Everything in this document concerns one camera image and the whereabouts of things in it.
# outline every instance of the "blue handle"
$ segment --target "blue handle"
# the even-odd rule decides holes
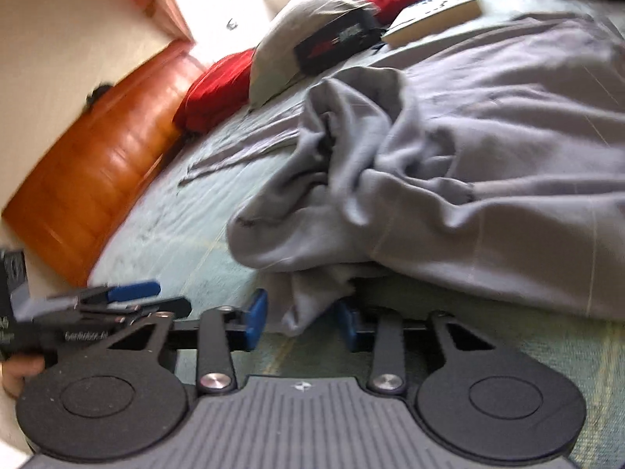
[[[245,314],[245,337],[248,351],[255,349],[261,339],[267,322],[268,304],[267,291],[264,289],[255,290],[252,296],[252,305]]]
[[[132,301],[134,299],[158,296],[161,292],[161,285],[153,280],[147,282],[137,282],[127,286],[117,286],[111,289],[108,294],[108,302]]]
[[[348,349],[351,352],[355,352],[358,334],[354,325],[354,314],[347,302],[344,300],[336,302],[336,314],[341,335],[343,336]]]

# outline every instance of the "crumpled gray sheet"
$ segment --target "crumpled gray sheet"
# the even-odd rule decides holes
[[[624,53],[591,18],[544,15],[403,72],[338,72],[230,220],[233,257],[264,272],[290,333],[384,268],[625,319]]]

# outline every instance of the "bed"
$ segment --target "bed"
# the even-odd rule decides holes
[[[524,13],[569,12],[608,18],[625,32],[625,5],[589,0],[482,0],[484,15],[411,47],[437,41],[453,44],[468,34],[501,25]],[[337,67],[369,65],[384,55],[367,51]],[[293,150],[292,141],[251,161],[206,174],[189,167],[254,131],[299,112],[309,79],[292,87],[261,109],[243,109],[210,136],[187,146],[146,190],[129,216],[109,239],[89,276],[91,284],[158,279],[163,295],[184,294],[193,304],[192,317],[222,304],[241,305],[257,285],[254,270],[236,263],[226,240],[226,223],[236,208],[257,192]],[[584,319],[471,297],[393,275],[359,284],[365,301],[384,304],[404,316],[422,318],[445,309],[487,333],[510,341],[531,356],[570,377],[588,406],[586,426],[573,453],[584,468],[617,467],[625,460],[625,329],[621,323]],[[179,360],[176,373],[194,379],[191,351]],[[251,354],[237,354],[239,374],[333,376],[364,378],[370,356],[349,354],[330,314],[321,316],[303,335],[263,336]],[[410,359],[407,362],[410,370]]]

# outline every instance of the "finger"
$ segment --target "finger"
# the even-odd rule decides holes
[[[2,372],[2,387],[12,398],[17,398],[24,390],[24,378],[18,378]]]
[[[43,356],[30,354],[16,354],[2,363],[2,374],[10,374],[13,377],[30,377],[41,372],[46,366]]]
[[[24,389],[24,377],[43,371],[46,363],[41,356],[16,355],[2,363],[2,386],[4,391],[17,398]]]

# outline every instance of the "orange wooden panel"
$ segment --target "orange wooden panel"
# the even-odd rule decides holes
[[[204,67],[172,42],[81,115],[2,212],[24,243],[76,286],[106,242],[182,147],[171,123]]]

